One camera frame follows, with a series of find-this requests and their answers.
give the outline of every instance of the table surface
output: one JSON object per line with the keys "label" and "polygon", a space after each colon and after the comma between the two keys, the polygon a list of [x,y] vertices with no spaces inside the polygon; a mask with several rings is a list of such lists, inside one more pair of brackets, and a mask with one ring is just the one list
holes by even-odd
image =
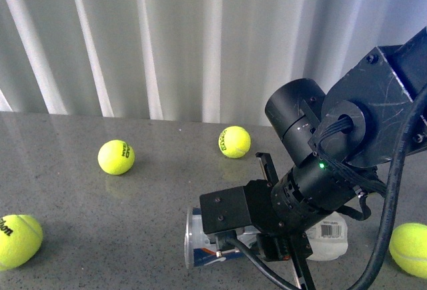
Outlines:
{"label": "table surface", "polygon": [[[255,152],[272,155],[279,176],[292,161],[271,127],[247,126],[252,148],[241,159],[218,149],[226,125],[141,119],[0,113],[0,215],[32,214],[43,227],[39,252],[0,272],[2,289],[277,289],[246,259],[190,270],[183,238],[188,207],[199,196],[262,179]],[[104,173],[99,148],[123,139],[135,150],[133,168]],[[396,224],[427,223],[426,153],[406,159]],[[379,167],[386,179],[388,165]],[[309,261],[317,289],[346,289],[366,266],[382,200],[373,215],[346,219],[349,248],[329,262]],[[269,263],[294,282],[290,262]],[[371,289],[426,289],[386,256]]]}

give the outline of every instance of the fuzzy yellow ball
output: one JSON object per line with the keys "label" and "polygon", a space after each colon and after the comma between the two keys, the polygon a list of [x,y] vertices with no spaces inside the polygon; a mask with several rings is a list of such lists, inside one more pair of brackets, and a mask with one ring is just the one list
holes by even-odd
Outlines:
{"label": "fuzzy yellow ball", "polygon": [[221,152],[233,159],[243,157],[251,147],[251,137],[242,127],[237,125],[225,128],[218,139]]}
{"label": "fuzzy yellow ball", "polygon": [[101,169],[110,175],[121,175],[132,168],[135,153],[130,145],[122,140],[105,143],[98,153]]}
{"label": "fuzzy yellow ball", "polygon": [[395,228],[389,249],[403,270],[427,279],[427,225],[404,223]]}
{"label": "fuzzy yellow ball", "polygon": [[43,240],[40,224],[30,215],[0,219],[0,271],[16,268],[34,256]]}

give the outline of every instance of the screw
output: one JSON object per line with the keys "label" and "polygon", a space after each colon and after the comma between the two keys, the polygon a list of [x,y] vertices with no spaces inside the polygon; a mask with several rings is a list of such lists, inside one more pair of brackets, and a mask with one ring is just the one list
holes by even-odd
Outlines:
{"label": "screw", "polygon": [[373,65],[374,63],[376,63],[378,61],[378,56],[377,55],[369,55],[366,57],[366,60],[368,63]]}
{"label": "screw", "polygon": [[412,138],[414,142],[421,143],[423,141],[424,137],[421,134],[417,134],[415,137]]}

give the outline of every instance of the can label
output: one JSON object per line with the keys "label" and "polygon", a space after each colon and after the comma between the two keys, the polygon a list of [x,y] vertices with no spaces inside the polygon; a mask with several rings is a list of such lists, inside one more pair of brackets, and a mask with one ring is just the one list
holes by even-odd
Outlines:
{"label": "can label", "polygon": [[[246,246],[251,247],[256,243],[256,234],[252,230],[251,233],[239,235],[238,239],[245,243]],[[212,243],[209,237],[203,232],[200,209],[188,209],[184,240],[185,265],[188,269],[243,256],[243,253],[229,250],[222,251],[222,256],[218,258],[216,256],[216,244]]]}

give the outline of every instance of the tennis ball logo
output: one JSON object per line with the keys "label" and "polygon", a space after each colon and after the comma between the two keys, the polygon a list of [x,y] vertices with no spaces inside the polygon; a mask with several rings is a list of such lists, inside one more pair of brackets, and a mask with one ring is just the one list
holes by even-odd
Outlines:
{"label": "tennis ball logo", "polygon": [[126,142],[123,142],[123,152],[121,153],[121,156],[129,158],[130,153],[131,153],[130,146]]}
{"label": "tennis ball logo", "polygon": [[220,135],[220,149],[221,151],[225,151],[227,150],[226,147],[226,133],[227,133],[227,129],[221,132]]}
{"label": "tennis ball logo", "polygon": [[0,219],[0,231],[4,232],[5,235],[10,237],[13,233],[13,230],[8,226],[6,226],[6,223],[7,223],[6,220],[3,220],[3,218]]}

